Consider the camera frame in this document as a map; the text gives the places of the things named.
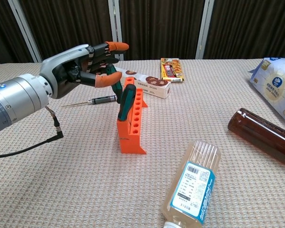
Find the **black cable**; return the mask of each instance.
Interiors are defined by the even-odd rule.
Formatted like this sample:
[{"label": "black cable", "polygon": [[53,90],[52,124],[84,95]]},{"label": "black cable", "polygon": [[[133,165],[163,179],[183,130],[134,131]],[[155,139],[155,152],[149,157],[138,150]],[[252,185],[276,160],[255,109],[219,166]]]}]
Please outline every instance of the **black cable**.
[{"label": "black cable", "polygon": [[62,134],[62,131],[61,131],[61,128],[60,128],[60,123],[56,117],[56,114],[53,110],[51,110],[49,107],[46,106],[46,109],[50,112],[51,116],[53,117],[53,120],[54,120],[54,126],[56,127],[56,131],[57,131],[57,135],[43,141],[43,142],[40,142],[36,145],[33,145],[33,146],[30,146],[24,150],[21,150],[21,151],[17,151],[17,152],[13,152],[13,153],[6,153],[6,154],[0,154],[0,158],[4,158],[4,157],[9,157],[9,156],[13,156],[13,155],[16,155],[16,154],[20,154],[20,153],[23,153],[23,152],[26,152],[26,151],[29,151],[31,149],[34,149],[36,147],[39,147],[43,144],[46,144],[46,143],[50,143],[52,141],[55,141],[55,140],[58,140],[58,139],[61,139],[63,138],[63,134]]}]

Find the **table surface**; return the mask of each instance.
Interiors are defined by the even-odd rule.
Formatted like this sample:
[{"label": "table surface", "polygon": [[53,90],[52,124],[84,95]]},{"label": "table surface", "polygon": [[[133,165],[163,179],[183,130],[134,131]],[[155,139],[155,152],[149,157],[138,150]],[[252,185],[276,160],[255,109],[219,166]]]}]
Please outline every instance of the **table surface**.
[{"label": "table surface", "polygon": [[[144,94],[141,145],[121,154],[117,103],[61,106],[113,95],[78,86],[51,99],[64,138],[0,159],[0,227],[163,227],[161,206],[194,139],[221,151],[205,228],[285,228],[285,166],[227,129],[241,107],[285,129],[285,121],[249,83],[260,59],[181,60],[185,81],[168,98]],[[159,60],[122,61],[120,68],[159,77]],[[40,64],[0,65],[0,83],[37,75]],[[56,134],[42,109],[0,132],[0,154]]]}]

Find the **tissue package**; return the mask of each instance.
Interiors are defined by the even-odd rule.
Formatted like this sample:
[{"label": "tissue package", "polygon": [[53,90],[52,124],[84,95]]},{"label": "tissue package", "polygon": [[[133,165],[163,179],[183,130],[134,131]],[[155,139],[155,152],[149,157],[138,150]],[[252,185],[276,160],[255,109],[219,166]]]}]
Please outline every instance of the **tissue package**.
[{"label": "tissue package", "polygon": [[250,82],[285,119],[285,58],[264,58]]}]

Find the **cookie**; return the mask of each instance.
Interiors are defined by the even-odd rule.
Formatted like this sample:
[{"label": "cookie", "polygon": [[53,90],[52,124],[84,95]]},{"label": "cookie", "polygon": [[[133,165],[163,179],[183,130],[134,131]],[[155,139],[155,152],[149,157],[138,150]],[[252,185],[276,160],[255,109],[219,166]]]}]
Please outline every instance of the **cookie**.
[{"label": "cookie", "polygon": [[136,74],[136,72],[131,71],[131,70],[127,70],[125,73],[126,73],[127,75],[135,75],[135,74]]},{"label": "cookie", "polygon": [[165,85],[167,85],[168,84],[168,81],[167,80],[158,80],[158,86],[165,86]]},{"label": "cookie", "polygon": [[148,83],[151,84],[151,85],[158,86],[158,81],[157,80],[151,80],[151,81],[148,81]]},{"label": "cookie", "polygon": [[158,78],[151,77],[151,76],[146,77],[146,81],[147,81],[147,82],[149,82],[149,81],[153,81],[153,80],[157,81],[157,80],[158,80]]}]

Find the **cookie box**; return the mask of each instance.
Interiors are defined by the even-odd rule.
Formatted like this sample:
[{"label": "cookie box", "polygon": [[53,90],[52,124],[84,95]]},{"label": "cookie box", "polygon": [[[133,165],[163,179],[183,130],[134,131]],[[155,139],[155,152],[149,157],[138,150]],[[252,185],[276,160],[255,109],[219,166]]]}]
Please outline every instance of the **cookie box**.
[{"label": "cookie box", "polygon": [[184,72],[178,58],[161,58],[161,79],[171,82],[183,82]]},{"label": "cookie box", "polygon": [[134,77],[135,86],[141,88],[145,93],[151,94],[160,98],[167,98],[170,93],[171,82],[156,77],[140,74],[131,70],[115,67],[117,71],[122,72],[123,76],[120,80],[124,85],[127,77]]}]

